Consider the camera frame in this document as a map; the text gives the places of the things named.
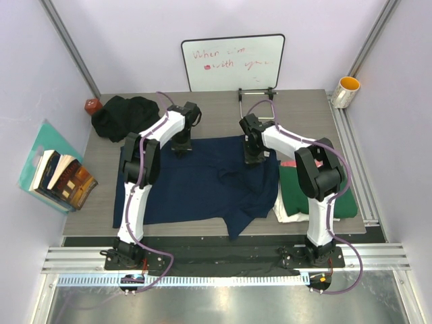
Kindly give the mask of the navy blue t shirt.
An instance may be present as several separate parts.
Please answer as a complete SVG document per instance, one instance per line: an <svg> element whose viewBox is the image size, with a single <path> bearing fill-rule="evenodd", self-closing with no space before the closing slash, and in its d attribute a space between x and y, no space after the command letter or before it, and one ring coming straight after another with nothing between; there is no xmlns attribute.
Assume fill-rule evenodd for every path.
<svg viewBox="0 0 432 324"><path fill-rule="evenodd" d="M256 218L265 218L278 191L279 161L267 150L263 162L246 164L243 136L192 141L176 157L167 143L160 150L161 171L144 189L117 177L113 227L126 242L143 237L143 225L221 218L235 240Z"/></svg>

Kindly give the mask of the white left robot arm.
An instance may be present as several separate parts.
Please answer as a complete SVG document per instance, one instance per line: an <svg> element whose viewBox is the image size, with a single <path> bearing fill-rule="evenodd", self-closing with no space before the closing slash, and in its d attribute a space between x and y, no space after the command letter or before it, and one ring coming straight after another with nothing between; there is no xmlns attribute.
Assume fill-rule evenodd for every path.
<svg viewBox="0 0 432 324"><path fill-rule="evenodd" d="M161 149L171 142L177 155L192 150L190 133L198 125L202 112L197 104L171 105L163 117L148 129L126 136L121 172L125 180L125 199L121 225L113 249L129 269L137 269L144 260L143 223L151 188L161 170Z"/></svg>

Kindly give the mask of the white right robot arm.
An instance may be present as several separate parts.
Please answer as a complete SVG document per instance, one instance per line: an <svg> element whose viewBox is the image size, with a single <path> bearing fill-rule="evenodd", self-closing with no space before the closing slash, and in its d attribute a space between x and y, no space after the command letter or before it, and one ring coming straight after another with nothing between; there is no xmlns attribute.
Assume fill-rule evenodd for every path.
<svg viewBox="0 0 432 324"><path fill-rule="evenodd" d="M262 163L265 153L271 150L295 160L298 183L308 199L309 225L304 256L308 264L321 266L335 251L335 197L346 179L340 155L326 138L305 138L287 131L274 121L263 123L253 113L244 116L239 125L244 133L247 165Z"/></svg>

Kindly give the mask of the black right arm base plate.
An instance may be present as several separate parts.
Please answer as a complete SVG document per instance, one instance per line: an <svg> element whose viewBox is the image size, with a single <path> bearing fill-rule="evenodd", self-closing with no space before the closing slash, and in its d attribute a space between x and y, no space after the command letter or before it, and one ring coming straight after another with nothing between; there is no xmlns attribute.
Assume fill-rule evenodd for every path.
<svg viewBox="0 0 432 324"><path fill-rule="evenodd" d="M342 249L339 247L329 256L315 261L306 255L304 246L282 246L276 252L280 257L277 266L282 269L342 269L346 266Z"/></svg>

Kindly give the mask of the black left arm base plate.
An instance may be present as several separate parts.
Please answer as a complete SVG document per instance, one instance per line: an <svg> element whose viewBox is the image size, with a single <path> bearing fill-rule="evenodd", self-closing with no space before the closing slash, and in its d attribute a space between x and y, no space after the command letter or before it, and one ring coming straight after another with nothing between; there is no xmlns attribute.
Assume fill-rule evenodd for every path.
<svg viewBox="0 0 432 324"><path fill-rule="evenodd" d="M102 250L99 253L105 257L105 270L163 270L168 266L170 258L143 250L133 256L122 254L115 249Z"/></svg>

